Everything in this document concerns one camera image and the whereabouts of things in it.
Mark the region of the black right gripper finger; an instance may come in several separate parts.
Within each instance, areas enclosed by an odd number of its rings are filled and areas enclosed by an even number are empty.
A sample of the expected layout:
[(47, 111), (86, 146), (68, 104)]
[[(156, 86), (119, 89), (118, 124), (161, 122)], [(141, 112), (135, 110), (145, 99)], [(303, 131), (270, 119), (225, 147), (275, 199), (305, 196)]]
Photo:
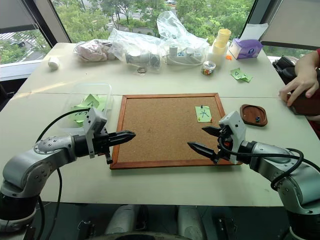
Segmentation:
[(217, 138), (219, 138), (221, 136), (222, 129), (219, 127), (215, 127), (215, 126), (210, 125), (210, 126), (202, 127), (201, 129), (211, 136), (214, 136)]
[(218, 155), (214, 152), (213, 149), (193, 141), (189, 141), (187, 144), (193, 151), (210, 159), (214, 164), (217, 164), (219, 162), (219, 159), (217, 158)]

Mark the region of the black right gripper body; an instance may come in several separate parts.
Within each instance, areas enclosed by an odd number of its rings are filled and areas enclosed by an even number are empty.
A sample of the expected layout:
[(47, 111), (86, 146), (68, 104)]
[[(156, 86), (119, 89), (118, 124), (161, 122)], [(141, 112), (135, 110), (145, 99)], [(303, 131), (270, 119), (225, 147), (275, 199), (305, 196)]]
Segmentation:
[(221, 159), (230, 162), (231, 154), (229, 152), (231, 152), (233, 148), (232, 130), (224, 124), (220, 124), (219, 127), (220, 129), (217, 136), (218, 152), (213, 159), (215, 164), (218, 164)]

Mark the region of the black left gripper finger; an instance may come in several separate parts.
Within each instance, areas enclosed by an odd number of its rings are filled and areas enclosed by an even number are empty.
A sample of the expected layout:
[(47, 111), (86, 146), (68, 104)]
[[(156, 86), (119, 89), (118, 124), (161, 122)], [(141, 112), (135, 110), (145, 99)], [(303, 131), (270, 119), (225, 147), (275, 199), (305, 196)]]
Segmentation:
[(109, 138), (109, 146), (117, 146), (131, 141), (135, 135), (112, 136)]
[(108, 134), (110, 141), (130, 141), (136, 134), (130, 130), (122, 130)]

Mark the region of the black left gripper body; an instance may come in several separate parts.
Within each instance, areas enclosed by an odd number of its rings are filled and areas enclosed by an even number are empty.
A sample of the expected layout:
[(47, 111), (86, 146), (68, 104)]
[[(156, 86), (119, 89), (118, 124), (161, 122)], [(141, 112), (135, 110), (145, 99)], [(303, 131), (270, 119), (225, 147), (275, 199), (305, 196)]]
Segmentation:
[(106, 128), (103, 128), (100, 133), (94, 135), (94, 149), (97, 156), (104, 155), (106, 163), (111, 165), (113, 163), (110, 155), (110, 146), (108, 144), (109, 134)]

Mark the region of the person's bare hand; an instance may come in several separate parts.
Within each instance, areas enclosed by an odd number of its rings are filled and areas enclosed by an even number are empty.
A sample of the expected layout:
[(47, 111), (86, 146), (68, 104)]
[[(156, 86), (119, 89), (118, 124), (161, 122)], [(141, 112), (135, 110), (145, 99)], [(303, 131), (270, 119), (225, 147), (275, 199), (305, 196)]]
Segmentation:
[(280, 91), (279, 97), (290, 107), (305, 92), (311, 98), (319, 88), (316, 69), (320, 66), (320, 55), (315, 50), (301, 57), (294, 67), (296, 77)]

